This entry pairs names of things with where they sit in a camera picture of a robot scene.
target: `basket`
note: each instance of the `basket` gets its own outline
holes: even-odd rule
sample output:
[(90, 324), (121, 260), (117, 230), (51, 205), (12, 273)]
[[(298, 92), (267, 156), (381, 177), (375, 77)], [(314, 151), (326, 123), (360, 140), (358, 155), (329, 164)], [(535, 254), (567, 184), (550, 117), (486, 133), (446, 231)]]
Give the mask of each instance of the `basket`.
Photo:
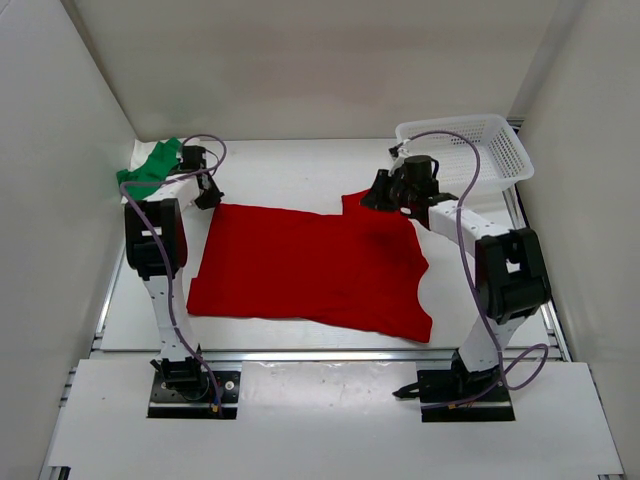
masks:
[[(507, 190), (519, 180), (533, 176), (533, 165), (522, 143), (500, 115), (466, 115), (396, 127), (398, 141), (428, 130), (451, 130), (471, 140), (480, 152), (480, 176), (473, 194)], [(407, 145), (411, 154), (427, 154), (440, 162), (440, 190), (460, 195), (475, 172), (476, 158), (469, 146), (450, 135), (429, 135)]]

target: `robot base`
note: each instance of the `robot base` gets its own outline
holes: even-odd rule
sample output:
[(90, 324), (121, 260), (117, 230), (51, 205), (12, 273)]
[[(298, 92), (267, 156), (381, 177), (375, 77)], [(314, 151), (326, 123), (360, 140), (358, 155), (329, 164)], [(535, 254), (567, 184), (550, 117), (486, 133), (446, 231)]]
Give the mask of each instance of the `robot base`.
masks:
[(183, 396), (176, 390), (164, 386), (163, 377), (155, 372), (147, 418), (197, 418), (209, 420), (235, 420), (238, 415), (240, 395), (240, 372), (214, 371), (218, 384), (222, 387), (222, 416), (210, 407), (210, 393), (197, 396)]
[(470, 405), (455, 408), (427, 408), (429, 404), (461, 400), (475, 392), (460, 394), (450, 370), (419, 370), (418, 382), (429, 385), (420, 390), (422, 421), (427, 422), (509, 422), (516, 419), (509, 391), (497, 386)]

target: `red cloth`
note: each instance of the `red cloth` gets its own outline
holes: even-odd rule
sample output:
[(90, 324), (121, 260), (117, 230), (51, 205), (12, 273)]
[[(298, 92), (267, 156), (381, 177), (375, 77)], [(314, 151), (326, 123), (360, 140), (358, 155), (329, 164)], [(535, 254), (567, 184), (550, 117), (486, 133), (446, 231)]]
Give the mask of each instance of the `red cloth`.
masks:
[(222, 204), (198, 276), (192, 315), (306, 318), (428, 342), (418, 303), (428, 268), (413, 225), (342, 197), (342, 215)]

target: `gray wall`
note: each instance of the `gray wall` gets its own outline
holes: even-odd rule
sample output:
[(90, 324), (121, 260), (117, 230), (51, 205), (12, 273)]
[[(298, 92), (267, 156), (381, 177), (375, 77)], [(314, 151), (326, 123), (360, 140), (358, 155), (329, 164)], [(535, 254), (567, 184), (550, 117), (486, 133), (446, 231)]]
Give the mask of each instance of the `gray wall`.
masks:
[(410, 120), (522, 114), (541, 41), (567, 23), (566, 7), (551, 22), (558, 0), (64, 3), (144, 140), (388, 137)]
[(521, 185), (575, 358), (589, 362), (630, 478), (640, 478), (640, 2), (587, 4), (521, 138)]
[(33, 480), (121, 238), (133, 131), (64, 8), (0, 6), (0, 478)]

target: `white plastic basket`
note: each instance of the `white plastic basket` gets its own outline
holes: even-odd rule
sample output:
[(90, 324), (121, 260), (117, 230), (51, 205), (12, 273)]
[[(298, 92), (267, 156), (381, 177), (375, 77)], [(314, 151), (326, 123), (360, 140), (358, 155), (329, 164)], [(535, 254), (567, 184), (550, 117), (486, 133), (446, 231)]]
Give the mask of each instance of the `white plastic basket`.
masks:
[[(480, 151), (480, 177), (472, 193), (495, 193), (533, 176), (533, 165), (522, 143), (500, 115), (467, 115), (401, 123), (398, 141), (428, 130), (450, 130), (464, 135)], [(427, 154), (440, 162), (440, 190), (460, 195), (475, 172), (471, 148), (450, 135), (428, 135), (410, 142), (412, 154)]]

